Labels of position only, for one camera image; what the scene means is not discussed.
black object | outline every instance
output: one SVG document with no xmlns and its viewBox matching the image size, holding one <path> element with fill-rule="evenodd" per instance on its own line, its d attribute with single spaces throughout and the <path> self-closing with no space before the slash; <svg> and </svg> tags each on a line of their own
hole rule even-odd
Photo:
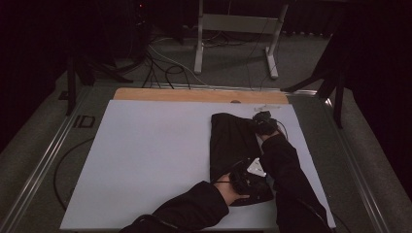
<svg viewBox="0 0 412 233">
<path fill-rule="evenodd" d="M 230 182 L 234 190 L 241 195 L 260 196 L 267 191 L 268 186 L 265 179 L 247 171 L 251 163 L 250 158 L 236 163 L 229 175 Z"/>
<path fill-rule="evenodd" d="M 68 49 L 68 109 L 76 105 L 76 74 L 85 85 L 93 85 L 93 70 L 119 83 L 132 83 L 116 73 L 116 58 L 135 64 L 145 58 L 151 25 L 146 0 L 70 1 L 63 15 L 61 31 Z"/>
<path fill-rule="evenodd" d="M 251 120 L 230 114 L 212 115 L 210 139 L 210 181 L 230 173 L 230 181 L 238 193 L 250 194 L 238 199 L 231 206 L 246 206 L 273 199 L 266 178 L 248 174 L 247 168 L 260 157 L 257 136 Z"/>
<path fill-rule="evenodd" d="M 0 1 L 0 152 L 65 71 L 57 18 L 64 1 Z"/>
<path fill-rule="evenodd" d="M 351 89 L 410 199 L 411 13 L 411 2 L 405 0 L 348 4 L 345 19 L 329 41 L 311 79 L 282 89 L 292 92 L 324 79 L 324 88 L 318 90 L 318 95 L 328 97 L 336 86 L 339 99 L 334 117 L 340 127 L 343 86 Z"/>
<path fill-rule="evenodd" d="M 285 1 L 272 0 L 204 0 L 204 13 L 245 17 L 277 17 Z M 288 12 L 282 28 L 288 36 L 304 33 L 330 37 L 342 20 L 345 0 L 288 0 Z M 163 32 L 183 42 L 185 36 L 195 36 L 183 29 L 197 24 L 199 1 L 192 0 L 153 0 L 151 21 Z"/>
<path fill-rule="evenodd" d="M 176 225 L 174 225 L 174 224 L 172 224 L 172 223 L 170 223 L 170 222 L 167 222 L 167 221 L 159 218 L 158 216 L 153 216 L 153 215 L 141 215 L 141 216 L 139 216 L 139 217 L 136 219 L 137 222 L 144 221 L 144 220 L 152 221 L 152 222 L 154 222 L 154 223 L 156 223 L 156 224 L 165 226 L 165 227 L 168 228 L 168 229 L 175 230 L 176 232 L 182 232 L 182 233 L 188 232 L 188 231 L 183 230 L 183 229 L 179 228 L 178 226 L 176 226 Z"/>
<path fill-rule="evenodd" d="M 269 111 L 265 111 L 254 115 L 251 126 L 259 135 L 271 135 L 278 129 L 278 121 L 271 118 Z"/>
</svg>

white table surface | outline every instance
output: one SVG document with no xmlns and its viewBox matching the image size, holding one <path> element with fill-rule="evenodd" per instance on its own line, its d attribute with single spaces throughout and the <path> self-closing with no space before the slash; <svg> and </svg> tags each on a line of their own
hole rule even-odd
<svg viewBox="0 0 412 233">
<path fill-rule="evenodd" d="M 62 230 L 119 230 L 165 201 L 209 181 L 211 115 L 251 118 L 262 104 L 110 101 L 87 157 Z M 301 168 L 330 209 L 292 105 L 267 105 L 288 130 Z M 230 207 L 216 230 L 274 229 L 274 201 Z"/>
</svg>

gray floor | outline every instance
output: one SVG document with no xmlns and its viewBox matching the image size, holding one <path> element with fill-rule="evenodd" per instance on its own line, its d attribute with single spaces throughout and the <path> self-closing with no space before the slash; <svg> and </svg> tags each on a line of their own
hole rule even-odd
<svg viewBox="0 0 412 233">
<path fill-rule="evenodd" d="M 256 35 L 234 34 L 244 39 Z M 194 64 L 194 39 L 185 39 L 183 45 L 161 39 L 149 48 L 153 57 L 165 59 L 161 55 L 177 61 L 190 70 Z M 207 48 L 204 51 L 203 71 L 196 78 L 187 71 L 191 87 L 196 84 L 203 88 L 210 86 L 240 87 L 259 91 L 261 88 L 279 88 L 298 83 L 310 76 L 319 57 L 324 51 L 327 40 L 313 36 L 283 36 L 276 49 L 277 67 L 280 78 L 272 81 L 268 78 L 268 68 L 263 50 L 269 38 L 253 41 L 241 46 Z M 159 62 L 164 68 L 170 64 Z M 125 75 L 135 82 L 128 86 L 141 86 L 149 70 L 150 62 L 143 63 L 138 69 Z M 156 69 L 157 79 L 162 87 L 169 87 L 164 72 Z M 174 87 L 188 87 L 183 74 L 170 75 Z M 153 87 L 157 87 L 152 78 Z M 315 90 L 319 82 L 305 89 Z M 76 112 L 76 116 L 95 117 L 91 128 L 71 128 L 63 141 L 51 167 L 36 186 L 31 202 L 17 219 L 15 232 L 60 232 L 59 224 L 64 211 L 59 206 L 52 189 L 53 172 L 66 151 L 92 138 L 98 129 L 108 101 L 116 89 L 124 84 L 116 83 L 99 76 L 94 87 L 83 88 L 88 92 L 85 101 Z M 57 81 L 56 92 L 39 107 L 33 117 L 27 121 L 7 148 L 0 155 L 0 217 L 6 219 L 18 194 L 35 169 L 38 161 L 47 151 L 61 123 L 66 120 L 66 102 L 58 101 L 58 95 L 65 89 L 65 75 Z M 318 98 L 308 95 L 290 95 L 302 126 L 309 150 L 313 156 L 321 182 L 324 186 L 331 209 L 344 221 L 352 232 L 412 232 L 412 207 L 409 199 L 388 164 L 382 150 L 370 128 L 357 108 L 350 90 L 345 90 L 343 105 L 344 129 L 337 129 L 330 121 L 330 110 Z M 66 201 L 76 185 L 91 142 L 71 151 L 61 163 L 56 180 L 57 189 Z M 359 169 L 361 177 L 354 173 Z M 382 224 L 373 220 L 370 212 L 378 208 L 388 229 L 379 229 Z M 342 223 L 335 218 L 337 232 L 347 232 Z"/>
</svg>

black sleeve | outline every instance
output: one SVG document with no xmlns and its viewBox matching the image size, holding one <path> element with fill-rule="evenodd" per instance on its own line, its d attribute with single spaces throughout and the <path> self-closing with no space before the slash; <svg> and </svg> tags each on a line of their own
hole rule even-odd
<svg viewBox="0 0 412 233">
<path fill-rule="evenodd" d="M 188 192 L 161 205 L 153 216 L 189 231 L 213 226 L 228 214 L 228 207 L 219 191 L 210 183 L 201 182 Z M 120 233 L 175 232 L 155 221 L 135 220 Z"/>
<path fill-rule="evenodd" d="M 282 233 L 330 232 L 326 210 L 300 169 L 296 149 L 283 135 L 262 144 L 260 163 L 275 180 L 277 224 Z"/>
</svg>

black cloth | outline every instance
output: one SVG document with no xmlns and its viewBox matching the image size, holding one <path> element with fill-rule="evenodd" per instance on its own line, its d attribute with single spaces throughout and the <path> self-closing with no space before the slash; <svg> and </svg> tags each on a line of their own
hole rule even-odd
<svg viewBox="0 0 412 233">
<path fill-rule="evenodd" d="M 296 149 L 282 135 L 267 139 L 262 144 L 262 149 L 264 155 L 260 163 L 276 181 L 277 224 L 281 233 L 329 232 L 325 226 L 326 210 L 300 169 Z M 311 208 L 319 217 L 310 211 Z M 154 212 L 155 216 L 188 230 L 215 225 L 227 214 L 228 207 L 221 194 L 206 182 L 198 183 Z M 153 221 L 135 221 L 121 231 L 132 232 L 176 231 Z"/>
<path fill-rule="evenodd" d="M 261 151 L 250 119 L 221 113 L 212 115 L 211 122 L 210 181 L 213 183 L 237 169 L 246 171 L 253 160 L 261 156 Z M 247 193 L 249 198 L 238 199 L 230 206 L 248 206 L 273 199 L 266 178 L 254 176 L 254 179 L 260 189 Z"/>
</svg>

